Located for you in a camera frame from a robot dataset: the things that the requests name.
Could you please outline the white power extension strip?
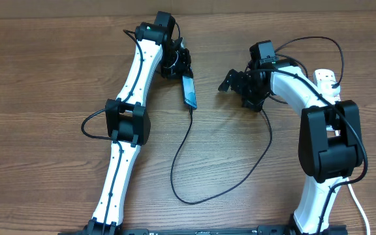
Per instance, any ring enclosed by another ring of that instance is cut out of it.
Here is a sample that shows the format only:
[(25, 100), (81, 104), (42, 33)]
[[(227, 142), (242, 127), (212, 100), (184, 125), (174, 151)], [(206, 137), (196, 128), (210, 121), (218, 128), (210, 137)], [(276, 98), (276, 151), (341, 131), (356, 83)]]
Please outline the white power extension strip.
[(313, 82), (318, 87), (321, 95), (332, 104), (341, 100), (341, 87), (334, 87), (336, 84), (336, 77), (332, 70), (315, 70), (313, 73)]

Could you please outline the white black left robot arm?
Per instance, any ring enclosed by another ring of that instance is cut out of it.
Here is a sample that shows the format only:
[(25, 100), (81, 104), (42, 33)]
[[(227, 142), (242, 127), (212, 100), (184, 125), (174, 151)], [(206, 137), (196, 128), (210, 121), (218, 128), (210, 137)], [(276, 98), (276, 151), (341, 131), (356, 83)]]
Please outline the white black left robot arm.
[(154, 74), (181, 80), (184, 103), (190, 110), (197, 108), (189, 50), (182, 37), (172, 39), (177, 26), (171, 14), (159, 11), (153, 23), (126, 31), (136, 44), (134, 59), (122, 90), (101, 110), (108, 131), (104, 139), (111, 143), (110, 163), (99, 203), (81, 234), (121, 232), (131, 172), (150, 133), (146, 101)]

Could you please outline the white USB charger plug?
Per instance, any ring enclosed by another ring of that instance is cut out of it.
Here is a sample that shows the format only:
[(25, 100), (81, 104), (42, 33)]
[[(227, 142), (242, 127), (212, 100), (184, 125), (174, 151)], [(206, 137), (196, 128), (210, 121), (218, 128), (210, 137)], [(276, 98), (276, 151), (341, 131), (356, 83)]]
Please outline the white USB charger plug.
[(339, 86), (337, 86), (336, 88), (333, 87), (333, 85), (336, 84), (335, 81), (316, 79), (316, 82), (317, 87), (320, 89), (323, 95), (335, 97), (340, 94), (341, 88)]

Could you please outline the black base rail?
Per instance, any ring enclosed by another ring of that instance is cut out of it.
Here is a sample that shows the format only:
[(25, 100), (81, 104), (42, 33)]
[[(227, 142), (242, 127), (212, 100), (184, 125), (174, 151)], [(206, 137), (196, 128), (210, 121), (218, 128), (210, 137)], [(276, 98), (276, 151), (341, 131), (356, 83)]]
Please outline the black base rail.
[[(59, 234), (101, 234), (101, 230), (94, 228), (92, 233), (87, 229), (77, 232), (61, 232)], [(148, 230), (148, 229), (125, 229), (119, 230), (115, 234), (123, 235), (283, 235), (300, 234), (285, 225), (261, 225), (257, 228), (226, 228), (226, 229), (202, 229), (202, 230)], [(345, 225), (332, 226), (320, 234), (322, 235), (348, 235)]]

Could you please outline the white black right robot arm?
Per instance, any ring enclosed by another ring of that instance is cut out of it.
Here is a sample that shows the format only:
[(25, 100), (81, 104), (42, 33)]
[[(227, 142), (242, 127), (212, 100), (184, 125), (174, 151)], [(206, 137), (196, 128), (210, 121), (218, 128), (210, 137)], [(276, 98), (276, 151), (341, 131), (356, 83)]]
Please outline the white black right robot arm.
[(357, 104), (340, 99), (332, 71), (316, 70), (310, 80), (299, 61), (279, 54), (269, 40), (254, 44), (249, 53), (247, 68), (228, 71), (218, 90), (236, 92), (242, 105), (256, 112), (267, 98), (281, 97), (300, 117), (298, 158), (305, 173), (300, 203), (289, 223), (260, 225), (257, 232), (347, 234), (346, 226), (330, 225), (329, 217), (339, 190), (353, 184), (354, 169), (368, 169)]

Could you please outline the Samsung Galaxy smartphone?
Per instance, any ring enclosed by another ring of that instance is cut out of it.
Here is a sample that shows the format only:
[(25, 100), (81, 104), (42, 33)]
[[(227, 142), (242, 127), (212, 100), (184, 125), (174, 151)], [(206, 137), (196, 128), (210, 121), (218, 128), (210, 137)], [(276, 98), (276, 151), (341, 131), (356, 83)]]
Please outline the Samsung Galaxy smartphone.
[(189, 76), (182, 76), (183, 102), (193, 110), (197, 109), (194, 79)]

